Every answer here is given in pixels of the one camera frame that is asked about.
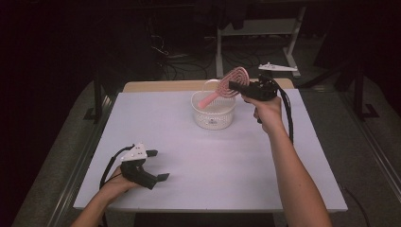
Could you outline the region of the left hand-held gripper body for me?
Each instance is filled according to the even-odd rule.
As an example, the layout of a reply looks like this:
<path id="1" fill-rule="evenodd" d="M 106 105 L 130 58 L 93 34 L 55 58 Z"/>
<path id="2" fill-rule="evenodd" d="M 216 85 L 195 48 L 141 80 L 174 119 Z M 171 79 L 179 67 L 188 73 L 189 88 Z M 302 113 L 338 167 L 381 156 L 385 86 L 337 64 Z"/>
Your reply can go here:
<path id="1" fill-rule="evenodd" d="M 127 148 L 127 152 L 120 158 L 121 172 L 124 178 L 145 188 L 152 189 L 157 184 L 157 177 L 146 172 L 143 164 L 147 160 L 145 145 L 139 143 Z"/>

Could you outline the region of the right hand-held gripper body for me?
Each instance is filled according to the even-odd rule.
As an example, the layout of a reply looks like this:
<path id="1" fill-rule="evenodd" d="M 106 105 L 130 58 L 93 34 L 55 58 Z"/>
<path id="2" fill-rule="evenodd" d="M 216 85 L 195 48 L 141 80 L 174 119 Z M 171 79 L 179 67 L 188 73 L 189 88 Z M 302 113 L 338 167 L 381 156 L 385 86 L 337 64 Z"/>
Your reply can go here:
<path id="1" fill-rule="evenodd" d="M 259 69 L 265 71 L 267 75 L 259 75 L 258 81 L 251 82 L 249 85 L 244 85 L 240 91 L 242 95 L 259 101 L 269 101 L 277 97 L 278 94 L 281 96 L 287 95 L 272 78 L 272 72 L 296 72 L 298 70 L 297 67 L 282 66 L 270 62 L 261 64 Z"/>

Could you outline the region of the pink hairbrush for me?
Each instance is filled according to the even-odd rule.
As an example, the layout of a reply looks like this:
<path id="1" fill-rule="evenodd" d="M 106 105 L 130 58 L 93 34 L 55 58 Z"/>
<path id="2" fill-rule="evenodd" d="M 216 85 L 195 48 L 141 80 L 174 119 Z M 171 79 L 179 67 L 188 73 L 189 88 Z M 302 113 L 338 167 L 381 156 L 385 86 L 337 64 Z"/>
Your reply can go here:
<path id="1" fill-rule="evenodd" d="M 238 91 L 230 89 L 229 85 L 233 82 L 234 84 L 239 85 L 249 85 L 250 78 L 248 72 L 243 67 L 236 67 L 227 73 L 218 83 L 217 89 L 211 95 L 202 99 L 198 107 L 204 109 L 207 107 L 212 101 L 214 101 L 218 97 L 231 98 L 238 95 Z"/>

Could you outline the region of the white ribbed plastic basket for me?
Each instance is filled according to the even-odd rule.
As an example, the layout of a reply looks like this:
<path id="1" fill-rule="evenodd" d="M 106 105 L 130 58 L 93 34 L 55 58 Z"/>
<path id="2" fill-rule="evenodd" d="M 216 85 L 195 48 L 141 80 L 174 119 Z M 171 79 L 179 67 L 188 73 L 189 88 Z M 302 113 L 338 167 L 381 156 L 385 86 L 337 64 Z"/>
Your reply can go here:
<path id="1" fill-rule="evenodd" d="M 217 96 L 204 105 L 204 100 L 215 92 L 209 85 L 217 85 L 218 79 L 209 79 L 201 89 L 191 96 L 193 117 L 196 124 L 207 130 L 217 131 L 228 128 L 234 119 L 235 98 Z"/>

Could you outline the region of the person's left hand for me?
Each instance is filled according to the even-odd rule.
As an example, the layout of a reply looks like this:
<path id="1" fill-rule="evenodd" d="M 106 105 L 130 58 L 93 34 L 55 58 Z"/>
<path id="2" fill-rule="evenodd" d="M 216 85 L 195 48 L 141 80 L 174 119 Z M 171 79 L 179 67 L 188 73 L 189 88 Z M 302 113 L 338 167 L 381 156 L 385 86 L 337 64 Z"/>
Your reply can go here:
<path id="1" fill-rule="evenodd" d="M 111 178 L 101 187 L 99 194 L 106 201 L 113 201 L 138 184 L 131 182 L 122 176 L 121 168 L 118 166 Z"/>

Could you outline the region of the person's right hand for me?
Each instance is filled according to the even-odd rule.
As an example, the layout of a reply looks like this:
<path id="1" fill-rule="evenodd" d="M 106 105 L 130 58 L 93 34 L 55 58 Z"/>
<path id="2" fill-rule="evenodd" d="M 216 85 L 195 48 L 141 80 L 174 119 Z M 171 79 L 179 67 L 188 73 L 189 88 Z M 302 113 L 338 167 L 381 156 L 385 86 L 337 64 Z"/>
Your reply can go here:
<path id="1" fill-rule="evenodd" d="M 247 96 L 243 96 L 242 98 L 245 102 L 253 104 L 253 116 L 256 119 L 261 120 L 262 129 L 267 134 L 272 134 L 276 130 L 282 130 L 284 128 L 282 121 L 282 104 L 280 97 L 277 96 L 269 101 L 259 101 L 249 98 Z"/>

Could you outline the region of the black metal stand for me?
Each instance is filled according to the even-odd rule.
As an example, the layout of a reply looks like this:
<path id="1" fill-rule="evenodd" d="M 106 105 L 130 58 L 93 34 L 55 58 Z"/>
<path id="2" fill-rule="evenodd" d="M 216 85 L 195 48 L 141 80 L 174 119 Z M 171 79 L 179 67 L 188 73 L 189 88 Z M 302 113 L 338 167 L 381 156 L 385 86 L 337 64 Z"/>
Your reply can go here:
<path id="1" fill-rule="evenodd" d="M 339 66 L 339 72 L 335 88 L 340 92 L 346 92 L 351 86 L 354 86 L 352 108 L 357 118 L 364 122 L 366 118 L 379 117 L 373 105 L 363 101 L 364 73 L 359 60 L 350 58 L 344 61 Z"/>
<path id="2" fill-rule="evenodd" d="M 93 88 L 94 105 L 86 111 L 83 119 L 92 120 L 95 124 L 97 124 L 100 122 L 103 114 L 105 113 L 106 103 L 108 102 L 109 98 L 101 84 L 101 79 L 98 72 L 95 72 L 94 74 Z"/>

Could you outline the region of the metal floor rail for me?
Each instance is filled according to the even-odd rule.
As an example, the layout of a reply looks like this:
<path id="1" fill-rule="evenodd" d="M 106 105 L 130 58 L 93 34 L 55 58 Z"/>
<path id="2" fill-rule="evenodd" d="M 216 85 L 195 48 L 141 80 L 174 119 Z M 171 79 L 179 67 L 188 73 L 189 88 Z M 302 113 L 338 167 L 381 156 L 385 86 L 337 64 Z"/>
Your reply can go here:
<path id="1" fill-rule="evenodd" d="M 401 200 L 401 178 L 393 168 L 390 160 L 384 152 L 384 149 L 379 145 L 378 140 L 375 138 L 373 131 L 369 128 L 368 124 L 360 119 L 357 122 L 364 138 L 373 152 L 375 161 L 383 172 L 393 193 L 399 200 Z"/>
<path id="2" fill-rule="evenodd" d="M 113 107 L 108 96 L 95 101 L 94 107 L 83 101 L 79 98 L 74 105 L 51 150 L 51 170 L 60 177 L 61 192 L 45 227 L 62 227 L 75 212 L 75 199 Z"/>

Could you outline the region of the white metal desk frame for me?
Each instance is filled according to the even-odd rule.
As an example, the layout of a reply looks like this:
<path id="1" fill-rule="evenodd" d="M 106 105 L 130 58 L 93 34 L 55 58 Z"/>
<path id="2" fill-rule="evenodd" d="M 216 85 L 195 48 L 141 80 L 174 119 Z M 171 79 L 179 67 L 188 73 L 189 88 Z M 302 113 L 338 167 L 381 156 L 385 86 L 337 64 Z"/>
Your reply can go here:
<path id="1" fill-rule="evenodd" d="M 221 53 L 221 40 L 228 36 L 256 36 L 256 35 L 289 35 L 288 45 L 283 48 L 288 65 L 294 68 L 292 76 L 299 78 L 301 73 L 297 69 L 297 63 L 292 56 L 302 22 L 305 16 L 306 7 L 300 7 L 298 15 L 295 18 L 284 19 L 264 19 L 264 20 L 246 20 L 244 27 L 240 30 L 234 30 L 231 25 L 224 29 L 217 29 L 217 53 L 216 53 L 216 76 L 218 79 L 223 77 L 223 63 Z"/>

